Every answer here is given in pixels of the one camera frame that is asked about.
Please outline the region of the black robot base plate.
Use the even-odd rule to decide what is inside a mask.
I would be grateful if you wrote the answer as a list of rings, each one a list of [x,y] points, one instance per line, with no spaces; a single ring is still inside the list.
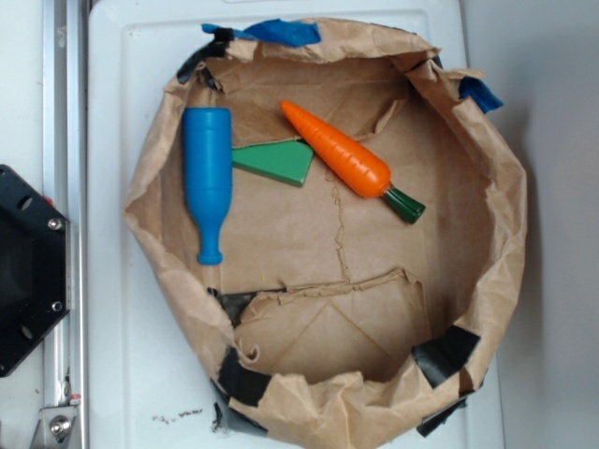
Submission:
[[[1,376],[9,376],[67,315],[68,220],[1,166]]]

